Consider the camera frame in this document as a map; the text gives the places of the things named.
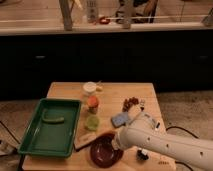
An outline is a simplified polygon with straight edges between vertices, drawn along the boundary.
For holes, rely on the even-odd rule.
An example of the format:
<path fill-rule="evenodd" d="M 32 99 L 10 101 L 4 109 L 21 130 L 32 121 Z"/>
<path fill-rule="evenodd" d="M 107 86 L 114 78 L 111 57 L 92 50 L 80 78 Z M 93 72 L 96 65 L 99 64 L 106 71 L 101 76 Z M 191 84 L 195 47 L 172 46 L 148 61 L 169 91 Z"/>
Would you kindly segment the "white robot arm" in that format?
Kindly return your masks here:
<path fill-rule="evenodd" d="M 115 134 L 112 146 L 116 150 L 137 146 L 213 171 L 213 141 L 156 131 L 156 126 L 154 118 L 140 112 Z"/>

